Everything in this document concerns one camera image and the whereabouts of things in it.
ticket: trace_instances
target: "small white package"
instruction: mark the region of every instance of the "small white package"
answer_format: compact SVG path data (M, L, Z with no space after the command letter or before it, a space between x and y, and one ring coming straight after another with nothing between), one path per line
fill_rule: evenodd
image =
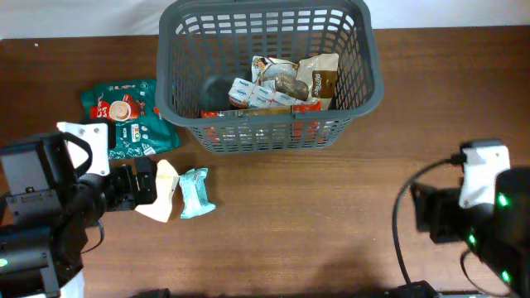
M274 97L274 93L275 92L276 91L264 88L262 86L256 86L252 90L253 94L259 95L259 96L263 97L264 99L268 99L268 100L272 100L272 98Z
M294 99L291 96L285 95L285 94L283 94L281 92L276 92L274 94L274 97L272 97L272 99L275 102L281 103L282 105L286 105L286 106L295 105L295 102L297 101L297 99Z
M251 93L252 91L232 86L229 91L230 103L238 108L246 108Z
M271 99L265 99L257 94L250 94L248 98L248 108L268 108L271 105Z
M281 104L279 102L276 102L276 101L271 101L271 105L268 106L269 108L277 108L277 107L285 107L285 104Z
M234 82L232 83L232 87L235 87L236 89L240 89L244 92L252 93L252 90L254 89L256 85L248 82L247 80L236 78Z

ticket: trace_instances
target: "wooden table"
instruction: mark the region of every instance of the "wooden table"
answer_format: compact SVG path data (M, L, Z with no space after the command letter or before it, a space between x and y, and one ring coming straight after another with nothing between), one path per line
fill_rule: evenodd
M530 28L381 30L382 104L355 120L334 146L235 156L208 153L185 130L161 154L182 173L208 167L211 214L172 220L105 214L103 245L84 256L88 297L168 287L175 293L279 294L398 286L390 229L405 179L461 142L501 137L514 165L530 164ZM80 94L97 83L155 77L157 37L0 41L0 145L52 131L82 116ZM459 169L423 181L457 185ZM2 175L0 190L7 184ZM413 280L470 290L461 244L435 246L418 234L409 199L399 216ZM89 231L90 243L98 240ZM503 289L477 261L470 274Z

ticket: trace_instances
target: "plastic wrapper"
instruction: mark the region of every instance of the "plastic wrapper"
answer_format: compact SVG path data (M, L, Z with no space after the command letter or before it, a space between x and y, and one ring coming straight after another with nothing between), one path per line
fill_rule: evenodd
M338 54L321 54L295 64L276 58L254 56L253 83L266 86L295 99L328 109L338 79Z
M116 124L116 147L111 160L163 153L181 141L175 127L163 119L155 105L154 79L96 85L81 95L87 118L108 118Z
M191 219L195 216L207 214L215 209L215 205L208 201L205 179L208 169L191 169L181 176L179 185L184 198L184 210L181 219Z
M250 83L244 79L235 79L229 91L230 103L238 108L275 108L306 104L273 89Z
M321 109L321 103L315 103L315 104L300 104L300 105L283 106L283 107L275 107L275 108L249 108L249 109L220 111L220 112L202 111L202 118L281 115L281 114L289 114L289 113L315 112L315 111L320 111L320 109Z

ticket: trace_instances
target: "food wrapper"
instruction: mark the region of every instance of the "food wrapper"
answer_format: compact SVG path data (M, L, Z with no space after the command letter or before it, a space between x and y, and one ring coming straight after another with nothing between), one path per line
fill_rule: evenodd
M306 104L286 94L257 86L244 79L235 79L229 91L230 103L238 108L274 108Z
M179 181L179 174L167 160L157 163L157 199L152 204L140 204L135 210L147 217L167 223L173 210L173 194Z
M116 124L116 147L111 160L162 153L181 142L175 127L162 118L155 106L154 79L96 85L81 95L87 118L108 118Z
M216 117L243 117L243 116L262 116L262 115L281 115L289 113L305 113L321 110L321 103L315 104L298 104L293 106L281 106L274 108L250 108L220 112L202 111L202 118Z
M254 56L252 82L309 104L320 101L322 109L328 109L335 93L338 66L338 54L316 55L297 64Z
M184 210L181 219L191 219L195 216L207 214L215 209L215 205L208 201L205 179L208 169L191 169L181 176L179 185L184 198Z

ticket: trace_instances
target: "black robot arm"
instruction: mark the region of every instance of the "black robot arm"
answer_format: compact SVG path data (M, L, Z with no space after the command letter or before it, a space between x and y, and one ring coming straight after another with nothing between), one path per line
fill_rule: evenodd
M418 231L428 232L436 244L467 243L469 252L461 259L466 276L464 259L473 253L506 284L507 295L528 298L530 168L510 169L507 154L496 140L463 144L461 187L414 182L410 190Z
M87 151L74 168L65 142ZM2 297L46 294L60 288L82 268L85 230L108 211L133 210L157 197L156 165L148 158L113 168L106 176L85 174L92 154L85 141L56 132L5 147L0 154L11 195L14 224L0 228Z

